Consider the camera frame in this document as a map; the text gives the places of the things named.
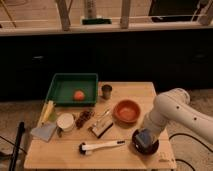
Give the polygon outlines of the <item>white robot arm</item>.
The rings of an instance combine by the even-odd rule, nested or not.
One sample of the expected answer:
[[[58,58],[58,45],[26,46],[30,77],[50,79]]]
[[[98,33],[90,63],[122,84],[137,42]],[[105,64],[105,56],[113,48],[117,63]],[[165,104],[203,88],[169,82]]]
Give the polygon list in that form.
[[[142,127],[159,137],[170,120],[178,122],[213,144],[213,117],[189,106],[190,95],[182,88],[158,94],[153,108],[144,116]]]

